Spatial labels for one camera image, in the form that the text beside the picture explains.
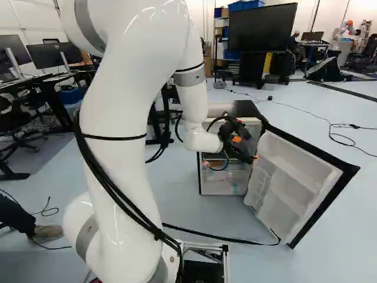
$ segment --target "computer monitor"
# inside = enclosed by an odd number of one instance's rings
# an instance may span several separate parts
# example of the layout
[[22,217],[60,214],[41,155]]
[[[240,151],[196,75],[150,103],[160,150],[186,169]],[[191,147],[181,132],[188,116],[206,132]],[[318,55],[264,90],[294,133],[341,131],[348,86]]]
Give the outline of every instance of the computer monitor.
[[18,35],[0,35],[0,52],[4,51],[6,48],[12,50],[18,65],[31,62],[31,58]]
[[80,49],[71,42],[27,45],[27,49],[37,69],[64,65],[60,52],[64,53],[69,64],[82,62]]
[[321,41],[324,34],[325,34],[324,31],[316,31],[313,34],[313,39],[312,40],[314,40],[314,41]]
[[228,49],[231,51],[286,51],[297,3],[230,13]]
[[11,60],[8,58],[5,50],[0,50],[0,73],[9,72],[9,68],[11,67]]
[[303,32],[301,41],[310,41],[312,37],[312,32]]

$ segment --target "fridge door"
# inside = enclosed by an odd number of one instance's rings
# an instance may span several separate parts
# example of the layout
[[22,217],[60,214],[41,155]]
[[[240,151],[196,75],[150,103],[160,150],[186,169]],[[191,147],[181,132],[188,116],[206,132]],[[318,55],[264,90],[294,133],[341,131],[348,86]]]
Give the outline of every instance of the fridge door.
[[271,125],[257,155],[244,203],[291,248],[360,169]]

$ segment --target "sneaker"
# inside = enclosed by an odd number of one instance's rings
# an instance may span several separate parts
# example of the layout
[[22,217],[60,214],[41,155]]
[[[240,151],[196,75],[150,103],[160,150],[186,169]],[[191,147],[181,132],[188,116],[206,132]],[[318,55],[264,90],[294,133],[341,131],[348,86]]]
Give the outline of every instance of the sneaker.
[[63,229],[58,225],[37,225],[34,233],[33,240],[39,241],[53,241],[63,237]]

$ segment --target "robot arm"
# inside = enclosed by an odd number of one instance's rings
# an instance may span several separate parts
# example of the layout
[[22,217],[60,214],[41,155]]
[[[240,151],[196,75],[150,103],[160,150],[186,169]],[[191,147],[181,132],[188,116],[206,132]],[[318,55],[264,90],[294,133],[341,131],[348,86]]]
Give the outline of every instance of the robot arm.
[[[203,54],[186,3],[65,0],[61,19],[75,45],[103,55],[81,106],[80,127],[91,136],[85,140],[111,180],[161,229],[148,183],[144,134],[151,104],[171,74],[184,110],[185,147],[213,153],[223,147],[201,126],[208,111]],[[163,277],[161,270],[171,262],[161,257],[162,242],[115,204],[87,165],[84,173],[88,193],[67,207],[63,220],[79,256],[105,283]]]
[[356,35],[356,30],[353,27],[353,21],[345,21],[340,28],[336,28],[333,32],[333,39],[340,41],[343,38],[343,34],[348,31],[349,35]]

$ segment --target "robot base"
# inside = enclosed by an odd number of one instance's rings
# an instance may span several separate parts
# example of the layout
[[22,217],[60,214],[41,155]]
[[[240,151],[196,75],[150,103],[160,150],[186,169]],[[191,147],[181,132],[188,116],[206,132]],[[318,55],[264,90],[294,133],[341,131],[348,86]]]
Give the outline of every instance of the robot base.
[[[221,243],[194,243],[178,241],[183,251],[184,275],[181,283],[229,283],[229,246]],[[162,258],[168,268],[168,278],[164,283],[175,283],[179,266],[177,253],[163,245]],[[101,282],[89,270],[81,283]]]

